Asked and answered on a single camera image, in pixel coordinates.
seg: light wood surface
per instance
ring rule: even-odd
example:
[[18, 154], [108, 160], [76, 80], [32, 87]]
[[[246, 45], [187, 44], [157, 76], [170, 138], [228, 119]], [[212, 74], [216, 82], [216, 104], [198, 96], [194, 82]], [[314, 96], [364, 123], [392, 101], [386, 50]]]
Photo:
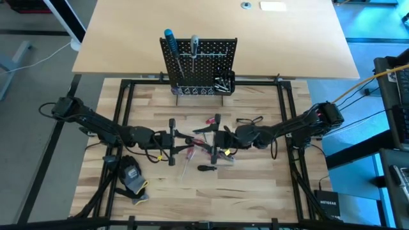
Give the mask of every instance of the light wood surface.
[[[120, 81], [104, 81], [96, 111], [107, 118], [113, 117]], [[311, 106], [308, 88], [305, 82], [294, 81], [293, 89], [295, 105], [300, 114]], [[252, 119], [262, 115], [264, 120], [259, 125], [281, 122], [275, 86], [237, 86], [232, 96], [223, 98], [181, 96], [176, 106], [176, 96], [170, 93], [169, 86], [137, 85], [129, 125], [168, 130], [169, 118], [175, 118], [180, 132], [192, 134], [191, 130], [205, 127], [205, 121], [217, 112], [222, 114], [220, 127], [227, 125], [232, 130], [237, 127], [236, 118]], [[212, 140], [212, 135], [206, 136], [208, 141]], [[91, 138], [88, 144], [95, 142], [98, 139]], [[183, 145], [183, 140], [176, 143]], [[297, 222], [283, 137], [278, 138], [278, 148], [276, 160], [272, 159], [269, 148], [238, 150], [234, 166], [220, 166], [216, 171], [209, 172], [197, 170], [200, 164], [210, 164], [208, 156], [197, 150], [182, 180], [180, 177], [186, 151], [176, 156], [176, 165], [172, 167], [167, 162], [152, 164], [144, 156], [133, 155], [142, 168], [143, 176], [150, 182], [146, 189], [150, 199], [134, 206], [130, 199], [117, 194], [112, 218], [126, 220], [129, 215], [135, 215], [136, 220], [219, 222], [269, 222], [271, 218], [278, 218], [279, 222]], [[158, 155], [158, 152], [152, 151], [152, 154]], [[72, 215], [81, 210], [97, 189], [104, 155], [105, 146], [102, 145], [86, 151], [72, 203]], [[306, 162], [311, 186], [317, 189], [318, 180], [328, 175], [325, 157], [316, 148], [308, 148]], [[229, 162], [219, 160], [218, 164]], [[323, 180], [322, 185], [324, 189], [331, 190], [328, 179]], [[305, 195], [303, 192], [301, 195], [304, 215], [307, 217]]]
[[331, 0], [279, 0], [263, 11], [249, 0], [98, 0], [73, 71], [166, 73], [159, 38], [238, 38], [237, 75], [358, 79]]

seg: screwdriver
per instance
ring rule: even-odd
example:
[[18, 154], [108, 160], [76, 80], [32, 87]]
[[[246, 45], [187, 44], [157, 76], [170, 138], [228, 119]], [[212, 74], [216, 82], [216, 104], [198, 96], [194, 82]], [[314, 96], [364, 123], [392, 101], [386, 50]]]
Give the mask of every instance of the screwdriver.
[[192, 73], [194, 73], [194, 59], [197, 56], [197, 47], [199, 46], [198, 35], [193, 35], [190, 39], [190, 48], [192, 49]]
[[181, 72], [181, 76], [185, 78], [185, 75], [183, 74], [183, 70], [181, 69], [180, 61], [179, 61], [179, 50], [178, 50], [178, 44], [176, 42], [176, 39], [174, 39], [173, 32], [170, 29], [165, 29], [165, 38], [167, 45], [169, 46], [169, 49], [171, 50], [171, 54], [176, 58], [176, 61], [178, 62], [179, 69]]
[[181, 177], [180, 177], [181, 180], [183, 179], [183, 176], [185, 175], [187, 164], [190, 162], [190, 160], [192, 160], [193, 155], [194, 155], [195, 152], [196, 151], [194, 150], [194, 147], [190, 147], [187, 150], [186, 163], [185, 163], [185, 168], [183, 169], [183, 173], [181, 174]]
[[214, 166], [207, 166], [207, 165], [199, 165], [199, 166], [197, 167], [197, 170], [202, 171], [202, 172], [210, 171], [210, 170], [214, 171], [214, 170], [216, 170], [216, 169], [217, 169], [217, 168], [214, 167]]

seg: black aluminum frame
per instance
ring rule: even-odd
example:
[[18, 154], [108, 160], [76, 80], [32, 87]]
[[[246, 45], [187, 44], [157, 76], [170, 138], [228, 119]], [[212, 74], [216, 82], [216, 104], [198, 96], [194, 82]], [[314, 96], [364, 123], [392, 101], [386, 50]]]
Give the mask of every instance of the black aluminum frame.
[[[67, 96], [74, 96], [75, 91], [77, 89], [78, 83], [81, 79], [81, 75], [76, 75], [72, 81], [72, 87], [70, 88]], [[130, 79], [123, 79], [120, 85], [120, 91], [118, 93], [118, 99], [116, 102], [116, 108], [114, 112], [114, 121], [118, 122], [120, 110], [122, 106], [123, 96], [125, 94], [125, 90], [129, 87], [128, 90], [128, 97], [127, 97], [127, 104], [125, 106], [125, 113], [123, 117], [123, 125], [128, 123], [128, 117], [130, 113], [130, 106], [132, 104], [132, 98], [135, 90], [135, 85], [137, 84], [169, 84], [168, 80], [163, 80], [162, 78], [159, 80], [130, 80]], [[277, 92], [279, 95], [279, 103], [280, 103], [280, 110], [282, 114], [282, 120], [287, 120], [286, 108], [285, 108], [285, 101], [284, 101], [284, 94], [282, 89], [285, 88], [288, 94], [289, 100], [289, 107], [291, 111], [291, 117], [295, 117], [295, 104], [292, 94], [291, 82], [284, 81], [280, 82], [277, 81], [236, 81], [236, 85], [238, 86], [277, 86]], [[134, 216], [129, 216], [129, 220], [110, 220], [112, 206], [114, 202], [114, 189], [116, 187], [116, 178], [111, 183], [111, 189], [109, 192], [108, 200], [107, 200], [107, 207], [105, 209], [104, 217], [100, 217], [100, 206], [102, 200], [100, 199], [95, 208], [92, 218], [69, 218], [67, 220], [54, 220], [54, 221], [46, 221], [46, 222], [34, 222], [34, 223], [27, 223], [31, 210], [33, 209], [36, 197], [38, 192], [40, 191], [40, 187], [42, 185], [45, 173], [47, 172], [47, 168], [49, 166], [50, 160], [52, 158], [52, 154], [55, 150], [56, 144], [58, 143], [58, 138], [61, 133], [62, 122], [57, 122], [56, 127], [52, 132], [50, 141], [46, 147], [44, 158], [40, 164], [40, 169], [37, 172], [35, 182], [29, 192], [28, 199], [25, 202], [23, 211], [21, 212], [19, 221], [17, 224], [10, 224], [6, 226], [0, 226], [0, 229], [90, 229], [95, 227], [104, 227], [109, 229], [109, 226], [128, 226], [128, 229], [136, 229], [137, 226], [190, 226], [190, 227], [197, 227], [200, 229], [210, 229], [213, 227], [269, 227], [270, 229], [278, 230], [279, 227], [287, 227], [287, 228], [302, 228], [302, 229], [380, 229], [376, 226], [363, 226], [363, 225], [356, 225], [356, 224], [345, 224], [342, 222], [338, 222], [336, 220], [327, 220], [325, 218], [325, 212], [321, 209], [319, 203], [315, 199], [313, 193], [311, 192], [309, 181], [308, 181], [308, 173], [305, 164], [304, 158], [304, 150], [298, 149], [298, 154], [300, 158], [300, 168], [302, 171], [302, 176], [298, 172], [298, 169], [295, 165], [293, 150], [291, 147], [291, 138], [286, 137], [286, 145], [287, 151], [289, 156], [289, 167], [291, 173], [291, 180], [293, 183], [293, 191], [294, 191], [294, 198], [295, 198], [295, 206], [297, 212], [298, 223], [283, 223], [279, 224], [276, 218], [272, 218], [271, 222], [267, 223], [251, 223], [251, 222], [183, 222], [183, 221], [176, 221], [176, 222], [168, 222], [168, 221], [135, 221]], [[122, 147], [117, 149], [117, 155], [121, 156], [122, 154]], [[108, 147], [106, 151], [106, 155], [112, 155], [113, 148]], [[102, 173], [100, 178], [100, 185], [107, 177], [107, 166], [104, 164], [102, 167]], [[307, 206], [310, 214], [310, 219], [305, 219], [302, 212], [302, 204], [301, 204], [301, 197], [300, 191], [298, 186], [302, 187], [302, 190], [305, 192], [307, 197]], [[320, 221], [314, 220], [315, 219], [315, 212], [320, 216]]]

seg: white cable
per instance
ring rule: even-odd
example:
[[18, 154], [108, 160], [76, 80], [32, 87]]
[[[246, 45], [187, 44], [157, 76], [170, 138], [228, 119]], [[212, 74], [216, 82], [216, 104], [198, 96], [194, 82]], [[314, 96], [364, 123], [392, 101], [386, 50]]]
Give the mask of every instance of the white cable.
[[14, 72], [14, 71], [17, 71], [17, 70], [22, 70], [22, 69], [25, 69], [25, 68], [30, 68], [30, 67], [36, 66], [36, 65], [42, 63], [43, 61], [46, 61], [46, 60], [52, 58], [52, 57], [53, 57], [54, 55], [56, 55], [59, 51], [61, 51], [62, 49], [64, 49], [65, 47], [67, 47], [67, 46], [70, 45], [70, 44], [71, 44], [71, 42], [69, 42], [68, 44], [66, 44], [66, 45], [64, 45], [63, 47], [59, 48], [57, 51], [55, 51], [55, 52], [54, 52], [53, 54], [51, 54], [49, 57], [47, 57], [47, 58], [45, 58], [45, 59], [43, 59], [43, 60], [41, 60], [41, 61], [39, 61], [39, 62], [37, 62], [37, 63], [35, 63], [35, 64], [29, 65], [29, 66], [25, 66], [25, 67], [20, 67], [20, 68], [17, 68], [17, 69], [14, 69], [14, 70], [10, 70], [10, 71], [6, 71], [6, 72], [3, 72], [3, 73], [0, 73], [0, 75], [6, 74], [6, 73], [11, 73], [11, 72]]
[[362, 125], [363, 123], [365, 123], [367, 120], [369, 120], [369, 119], [371, 119], [371, 118], [372, 118], [372, 117], [367, 118], [367, 119], [365, 119], [364, 121], [361, 121], [360, 123], [358, 123], [358, 124], [356, 124], [356, 125], [354, 125], [354, 126], [352, 126], [352, 127], [350, 127], [350, 128], [347, 128], [347, 129], [345, 129], [345, 130], [341, 130], [341, 131], [339, 131], [339, 132], [334, 132], [333, 134], [330, 134], [330, 135], [324, 135], [323, 138], [324, 138], [324, 137], [330, 137], [330, 136], [335, 135], [335, 134], [340, 134], [341, 132], [345, 132], [345, 131], [350, 130], [350, 129], [352, 129], [352, 128], [357, 128], [358, 126]]

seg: blue screwdriver handle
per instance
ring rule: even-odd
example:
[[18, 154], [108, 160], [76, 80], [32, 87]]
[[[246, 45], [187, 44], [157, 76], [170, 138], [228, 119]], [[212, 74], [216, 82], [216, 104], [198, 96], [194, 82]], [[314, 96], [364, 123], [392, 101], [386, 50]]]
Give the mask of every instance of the blue screwdriver handle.
[[178, 50], [178, 44], [176, 42], [176, 39], [174, 39], [173, 32], [170, 29], [165, 29], [165, 38], [167, 45], [171, 49], [172, 55], [178, 59], [180, 54]]

